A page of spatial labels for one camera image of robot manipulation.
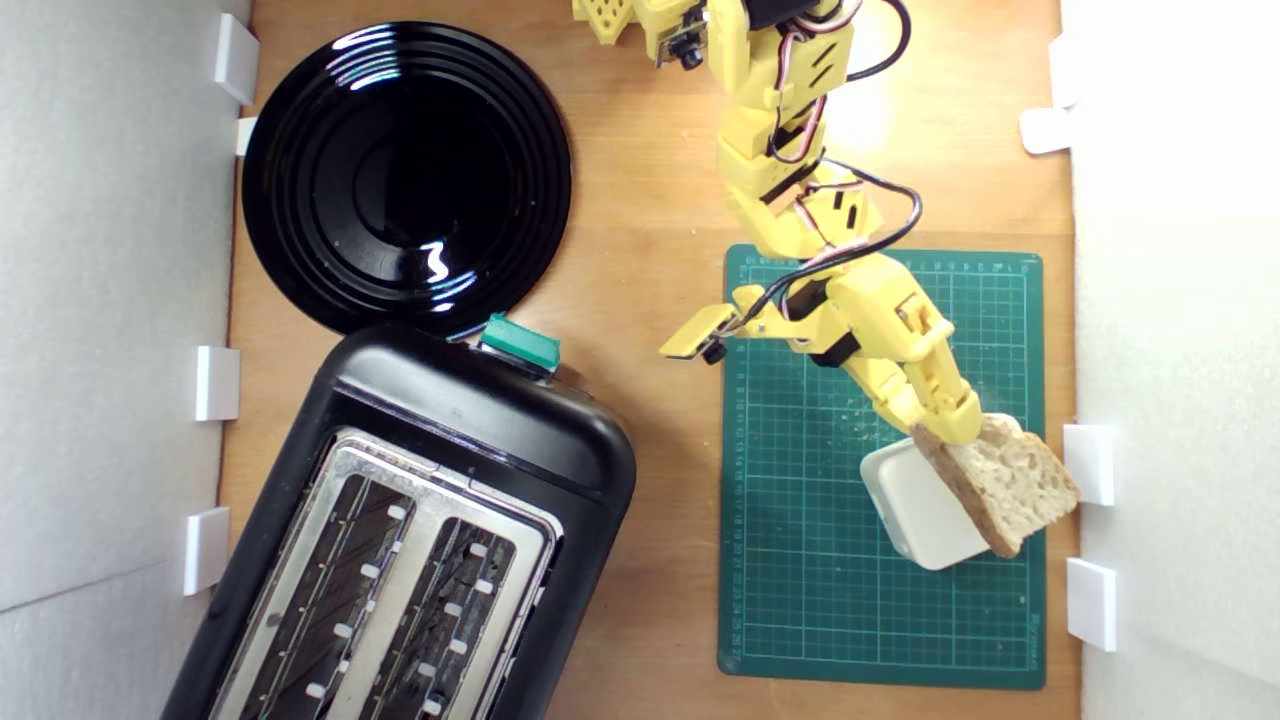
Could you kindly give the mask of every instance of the cutting mat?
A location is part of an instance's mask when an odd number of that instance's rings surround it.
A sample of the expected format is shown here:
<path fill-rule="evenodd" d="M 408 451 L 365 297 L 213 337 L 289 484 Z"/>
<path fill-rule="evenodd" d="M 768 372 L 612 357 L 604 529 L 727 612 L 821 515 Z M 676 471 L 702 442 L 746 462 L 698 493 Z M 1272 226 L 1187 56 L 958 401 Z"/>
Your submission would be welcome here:
<path fill-rule="evenodd" d="M 983 409 L 1044 432 L 1042 268 L 1036 255 L 890 251 L 956 324 Z M 794 264 L 739 245 L 730 288 Z M 840 369 L 773 341 L 724 361 L 719 665 L 724 673 L 859 683 L 1038 689 L 1044 538 L 931 573 L 893 551 L 859 475 L 902 434 Z"/>

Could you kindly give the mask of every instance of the white wall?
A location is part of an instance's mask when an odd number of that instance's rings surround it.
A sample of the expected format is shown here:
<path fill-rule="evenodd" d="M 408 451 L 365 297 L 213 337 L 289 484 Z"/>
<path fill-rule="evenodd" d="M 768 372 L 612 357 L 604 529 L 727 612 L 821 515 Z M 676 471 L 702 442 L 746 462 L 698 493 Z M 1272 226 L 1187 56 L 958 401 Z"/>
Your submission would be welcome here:
<path fill-rule="evenodd" d="M 192 421 L 230 264 L 210 76 L 248 4 L 0 0 L 3 719 L 155 716 L 207 602 L 179 556 L 221 445 Z"/>
<path fill-rule="evenodd" d="M 1064 0 L 1093 69 L 1073 111 L 1083 423 L 1119 502 L 1082 555 L 1119 571 L 1088 720 L 1280 717 L 1280 136 L 1274 3 Z"/>

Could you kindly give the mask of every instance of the wooden table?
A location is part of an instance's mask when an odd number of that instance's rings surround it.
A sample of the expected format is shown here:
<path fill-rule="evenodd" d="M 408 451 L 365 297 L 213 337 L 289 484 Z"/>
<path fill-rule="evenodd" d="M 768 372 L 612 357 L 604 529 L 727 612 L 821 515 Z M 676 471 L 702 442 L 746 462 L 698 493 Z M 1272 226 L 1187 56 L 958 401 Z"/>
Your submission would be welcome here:
<path fill-rule="evenodd" d="M 833 99 L 833 152 L 923 192 L 924 220 L 908 246 L 1044 256 L 1057 446 L 1075 397 L 1069 168 L 1064 158 L 1028 158 L 1018 140 L 1018 114 L 1048 102 L 1046 44 L 1059 32 L 1057 3 L 910 8 L 916 28 L 906 58 Z M 855 59 L 874 61 L 896 27 L 882 3 L 869 0 L 863 13 Z M 1080 651 L 1064 609 L 1073 521 L 1050 534 L 1043 692 L 730 678 L 716 669 L 719 374 L 663 360 L 657 347 L 719 297 L 724 249 L 742 237 L 714 169 L 723 99 L 709 72 L 655 72 L 637 29 L 618 47 L 598 46 L 571 22 L 568 0 L 256 0 L 259 101 L 312 49 L 392 19 L 458 24 L 521 55 L 561 104 L 576 177 L 590 178 L 575 187 L 556 263 L 512 315 L 562 338 L 566 361 L 622 419 L 640 477 L 550 717 L 1079 717 Z M 888 199 L 883 209 L 892 218 L 902 208 Z M 221 484 L 237 534 L 334 342 L 269 282 L 238 222 L 230 343 L 243 351 L 243 404 L 227 430 Z"/>

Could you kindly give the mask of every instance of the yellow robotic arm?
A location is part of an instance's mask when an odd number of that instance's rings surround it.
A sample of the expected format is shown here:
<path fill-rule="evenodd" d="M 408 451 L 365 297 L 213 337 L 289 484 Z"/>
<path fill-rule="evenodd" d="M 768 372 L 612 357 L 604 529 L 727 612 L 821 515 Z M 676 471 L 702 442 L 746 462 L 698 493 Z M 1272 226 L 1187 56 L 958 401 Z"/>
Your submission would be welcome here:
<path fill-rule="evenodd" d="M 662 352 L 714 363 L 724 337 L 783 340 L 819 365 L 844 368 L 900 430 L 923 423 L 963 445 L 978 436 L 982 409 L 951 354 L 955 328 L 911 273 L 879 252 L 914 227 L 919 196 L 823 156 L 827 94 L 846 82 L 861 4 L 573 0 L 573 12 L 607 44 L 639 22 L 658 65 L 707 60 L 733 100 L 717 154 L 728 206 L 760 254 L 801 260 L 769 288 L 739 287 L 732 304 L 704 307 Z M 908 224 L 874 242 L 883 220 L 869 184 L 915 204 Z"/>

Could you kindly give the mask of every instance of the slice of bread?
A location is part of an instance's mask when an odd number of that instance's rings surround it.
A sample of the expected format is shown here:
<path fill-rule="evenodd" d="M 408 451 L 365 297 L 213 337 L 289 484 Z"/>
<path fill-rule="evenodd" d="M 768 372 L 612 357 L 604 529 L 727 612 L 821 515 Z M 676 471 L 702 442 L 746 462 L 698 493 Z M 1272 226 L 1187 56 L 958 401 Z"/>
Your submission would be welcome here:
<path fill-rule="evenodd" d="M 1016 556 L 1024 538 L 1080 501 L 1053 451 L 1009 415 L 984 415 L 968 445 L 946 445 L 924 425 L 911 428 L 911 438 L 1001 557 Z"/>

